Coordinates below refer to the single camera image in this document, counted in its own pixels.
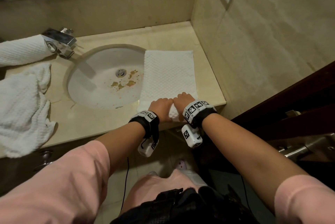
hand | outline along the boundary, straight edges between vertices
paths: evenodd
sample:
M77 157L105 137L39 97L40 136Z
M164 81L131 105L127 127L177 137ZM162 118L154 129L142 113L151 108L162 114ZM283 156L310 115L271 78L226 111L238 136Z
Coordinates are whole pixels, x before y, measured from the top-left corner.
M171 122L172 119L169 117L169 112L172 104L173 99L160 98L157 101L153 101L148 110L155 112L160 123Z
M184 121L183 111L188 104L195 101L192 95L182 92L177 97L173 98L174 106L176 107L179 114L179 121Z

chrome faucet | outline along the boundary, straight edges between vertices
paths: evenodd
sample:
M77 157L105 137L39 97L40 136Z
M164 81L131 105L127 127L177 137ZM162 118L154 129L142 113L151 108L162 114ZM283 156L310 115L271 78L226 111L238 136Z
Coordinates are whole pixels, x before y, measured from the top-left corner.
M69 59L74 51L72 46L77 42L71 34L72 29L63 27L60 31L48 28L42 33L46 45L60 57Z

countertop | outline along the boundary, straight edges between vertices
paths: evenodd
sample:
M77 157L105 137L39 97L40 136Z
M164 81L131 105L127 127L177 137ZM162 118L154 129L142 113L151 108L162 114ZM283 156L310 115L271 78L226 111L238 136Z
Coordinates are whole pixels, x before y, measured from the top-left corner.
M57 122L54 134L42 147L108 132L128 123L129 118L136 114L138 101L113 110L90 109L72 101L64 88L66 71L73 64L73 61L93 48L108 44L132 44L146 50L193 50L199 99L206 100L214 106L226 104L212 68L191 23L188 21L78 37L74 49L75 54L70 60L53 55L43 61L36 62L48 61L51 63L51 82L45 95L51 102L50 120ZM19 73L36 63L9 68L6 71L6 77ZM160 125L160 130L180 124L173 122L168 125ZM0 148L0 157L4 156L3 149Z

tiled wall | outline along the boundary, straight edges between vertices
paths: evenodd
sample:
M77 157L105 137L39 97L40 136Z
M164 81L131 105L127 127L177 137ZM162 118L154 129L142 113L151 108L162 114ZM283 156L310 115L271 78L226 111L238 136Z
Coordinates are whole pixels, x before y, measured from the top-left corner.
M196 0L192 24L229 119L335 60L335 0Z
M48 27L75 36L121 31L191 19L194 0L17 0L0 2L0 38L14 40Z

wrist strap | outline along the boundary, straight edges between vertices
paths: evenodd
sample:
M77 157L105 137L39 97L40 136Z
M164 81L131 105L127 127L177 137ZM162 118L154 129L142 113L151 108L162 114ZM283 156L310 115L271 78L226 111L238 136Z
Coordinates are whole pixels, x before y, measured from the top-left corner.
M214 106L203 100L195 100L186 106L183 116L192 128L202 128L202 121L212 113L217 113Z
M152 136L152 139L155 143L158 142L159 139L159 117L156 115L155 112L152 111L141 111L133 116L130 122L138 122L140 123L144 130L145 136L144 139L148 139Z

